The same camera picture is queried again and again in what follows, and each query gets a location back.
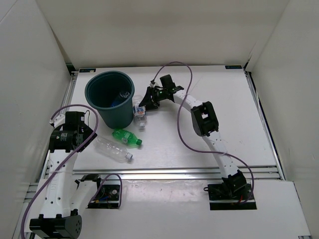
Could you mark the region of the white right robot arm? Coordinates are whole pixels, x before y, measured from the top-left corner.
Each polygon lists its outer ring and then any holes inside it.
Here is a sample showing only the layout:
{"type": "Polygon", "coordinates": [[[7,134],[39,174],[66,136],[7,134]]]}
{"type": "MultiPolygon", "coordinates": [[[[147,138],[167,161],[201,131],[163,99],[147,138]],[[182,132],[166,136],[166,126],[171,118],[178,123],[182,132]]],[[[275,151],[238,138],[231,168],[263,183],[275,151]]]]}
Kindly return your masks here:
{"type": "Polygon", "coordinates": [[[214,154],[220,169],[222,183],[216,194],[227,200],[238,200],[244,204],[253,196],[254,176],[246,162],[227,152],[219,133],[219,122],[211,102],[202,102],[188,93],[188,88],[177,86],[171,75],[160,77],[161,86],[151,80],[140,106],[146,110],[156,110],[163,100],[170,100],[179,105],[177,112],[177,133],[181,142],[193,152],[214,154]],[[209,147],[208,151],[194,149],[182,138],[180,130],[180,112],[186,109],[191,115],[193,129],[209,147]]]}

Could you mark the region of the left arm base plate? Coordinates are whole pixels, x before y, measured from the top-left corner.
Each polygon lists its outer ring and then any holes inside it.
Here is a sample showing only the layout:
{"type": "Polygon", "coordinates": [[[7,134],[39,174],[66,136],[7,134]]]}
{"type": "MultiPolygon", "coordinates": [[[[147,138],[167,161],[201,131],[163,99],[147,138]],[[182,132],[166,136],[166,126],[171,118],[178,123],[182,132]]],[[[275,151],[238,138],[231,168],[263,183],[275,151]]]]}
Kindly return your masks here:
{"type": "Polygon", "coordinates": [[[121,197],[119,184],[104,184],[88,209],[118,209],[121,197]]]}

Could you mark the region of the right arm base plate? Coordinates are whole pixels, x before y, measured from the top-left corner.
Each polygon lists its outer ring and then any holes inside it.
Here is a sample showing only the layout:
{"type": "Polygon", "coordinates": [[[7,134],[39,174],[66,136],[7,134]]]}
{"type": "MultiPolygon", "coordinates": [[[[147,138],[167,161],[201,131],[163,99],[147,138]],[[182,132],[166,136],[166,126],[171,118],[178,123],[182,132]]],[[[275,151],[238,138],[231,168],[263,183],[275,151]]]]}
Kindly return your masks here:
{"type": "Polygon", "coordinates": [[[208,184],[203,190],[208,193],[211,211],[256,210],[254,195],[250,198],[251,184],[247,184],[235,195],[227,195],[221,184],[208,184]]]}

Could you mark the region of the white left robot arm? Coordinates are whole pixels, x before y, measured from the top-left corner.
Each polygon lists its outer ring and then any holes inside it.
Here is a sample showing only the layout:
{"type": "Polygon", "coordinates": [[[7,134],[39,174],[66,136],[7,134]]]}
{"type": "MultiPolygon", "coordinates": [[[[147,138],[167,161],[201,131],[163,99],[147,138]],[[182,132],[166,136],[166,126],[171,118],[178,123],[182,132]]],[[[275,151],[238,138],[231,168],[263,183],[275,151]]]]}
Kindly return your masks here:
{"type": "Polygon", "coordinates": [[[84,209],[91,198],[103,197],[105,188],[99,175],[73,179],[74,164],[96,137],[85,124],[84,112],[66,112],[51,121],[49,174],[40,193],[44,196],[38,216],[30,219],[29,229],[42,239],[77,239],[82,230],[84,209]]]}

